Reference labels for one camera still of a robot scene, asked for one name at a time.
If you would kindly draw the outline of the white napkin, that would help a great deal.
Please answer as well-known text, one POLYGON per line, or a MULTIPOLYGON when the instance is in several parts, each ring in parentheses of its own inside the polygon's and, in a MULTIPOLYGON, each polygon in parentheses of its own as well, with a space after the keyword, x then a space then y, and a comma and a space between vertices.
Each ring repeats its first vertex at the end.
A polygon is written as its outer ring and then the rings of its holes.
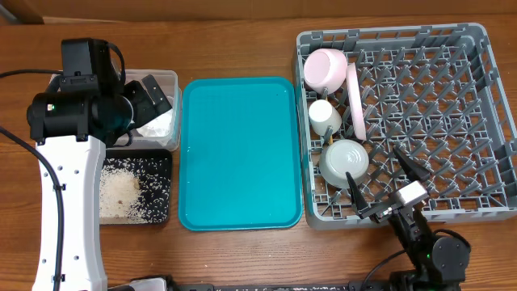
POLYGON ((142 137, 164 137, 171 131, 173 121, 173 110, 161 114, 149 123, 137 129, 142 137))

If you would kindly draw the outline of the grey bowl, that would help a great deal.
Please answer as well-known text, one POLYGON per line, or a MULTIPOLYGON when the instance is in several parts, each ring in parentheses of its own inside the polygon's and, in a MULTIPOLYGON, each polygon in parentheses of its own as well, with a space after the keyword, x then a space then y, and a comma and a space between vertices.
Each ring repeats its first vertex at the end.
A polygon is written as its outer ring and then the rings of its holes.
POLYGON ((334 141, 319 159, 319 171, 324 180, 336 188, 349 188, 346 173, 356 183, 362 183, 368 173, 369 158, 360 143, 348 139, 334 141))

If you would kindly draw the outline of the pink bowl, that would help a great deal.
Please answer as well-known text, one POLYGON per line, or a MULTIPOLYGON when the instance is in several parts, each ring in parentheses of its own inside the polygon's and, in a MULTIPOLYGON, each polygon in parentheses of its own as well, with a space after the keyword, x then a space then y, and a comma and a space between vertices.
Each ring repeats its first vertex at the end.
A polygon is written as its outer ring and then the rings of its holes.
POLYGON ((342 51, 333 48, 317 49, 305 61, 305 84, 318 94, 324 90, 329 94, 334 93, 346 79, 347 65, 347 57, 342 51))

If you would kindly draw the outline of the cream paper cup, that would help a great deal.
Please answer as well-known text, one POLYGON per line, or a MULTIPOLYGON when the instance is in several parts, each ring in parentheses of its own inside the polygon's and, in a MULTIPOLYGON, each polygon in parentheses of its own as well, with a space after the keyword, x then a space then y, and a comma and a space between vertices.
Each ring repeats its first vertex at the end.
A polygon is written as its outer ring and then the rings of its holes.
POLYGON ((309 106, 309 121, 319 136, 324 136, 329 126, 333 134, 342 126, 342 117, 337 109, 325 99, 318 99, 309 106))

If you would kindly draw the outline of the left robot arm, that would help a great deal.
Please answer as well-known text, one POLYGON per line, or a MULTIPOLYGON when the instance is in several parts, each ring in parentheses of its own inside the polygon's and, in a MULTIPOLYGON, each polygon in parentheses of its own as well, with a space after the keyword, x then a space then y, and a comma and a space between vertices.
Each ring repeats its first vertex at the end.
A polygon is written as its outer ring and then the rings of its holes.
POLYGON ((105 290, 99 239, 100 175, 107 148, 170 109, 137 81, 106 88, 95 76, 54 74, 27 110, 40 162, 40 262, 34 290, 105 290))

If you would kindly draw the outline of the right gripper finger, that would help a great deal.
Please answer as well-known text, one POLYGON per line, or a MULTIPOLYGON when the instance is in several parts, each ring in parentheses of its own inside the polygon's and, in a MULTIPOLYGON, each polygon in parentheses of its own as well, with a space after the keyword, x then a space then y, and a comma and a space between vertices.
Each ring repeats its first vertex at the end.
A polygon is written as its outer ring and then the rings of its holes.
POLYGON ((350 172, 346 173, 349 190, 351 192, 351 204, 356 214, 365 214, 368 210, 368 202, 361 194, 350 172))
POLYGON ((399 148, 394 147, 393 153, 409 181, 425 182, 431 177, 429 170, 405 155, 399 148))

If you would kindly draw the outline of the pink plate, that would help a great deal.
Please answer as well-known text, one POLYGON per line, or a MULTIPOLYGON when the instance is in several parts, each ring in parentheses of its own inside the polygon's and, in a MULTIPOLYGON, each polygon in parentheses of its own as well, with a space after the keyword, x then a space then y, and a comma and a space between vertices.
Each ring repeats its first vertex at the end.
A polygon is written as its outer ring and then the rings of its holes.
POLYGON ((359 92, 359 80, 355 63, 350 63, 347 66, 346 81, 354 133, 359 140, 365 141, 367 138, 362 108, 363 103, 359 92))

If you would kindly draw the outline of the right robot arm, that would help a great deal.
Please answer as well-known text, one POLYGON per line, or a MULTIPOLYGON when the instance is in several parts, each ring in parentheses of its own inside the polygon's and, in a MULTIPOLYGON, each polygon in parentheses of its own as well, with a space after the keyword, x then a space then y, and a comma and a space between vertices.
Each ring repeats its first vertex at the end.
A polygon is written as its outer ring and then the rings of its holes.
POLYGON ((347 182, 355 214, 375 223, 388 222, 402 249, 378 263, 360 285, 349 284, 350 290, 459 290, 465 281, 472 247, 452 230, 432 230, 419 205, 429 197, 423 183, 431 172, 398 148, 393 148, 410 183, 389 194, 389 198, 371 206, 364 199, 351 173, 347 182), (407 255, 413 270, 392 272, 388 280, 372 281, 373 274, 399 255, 407 255))

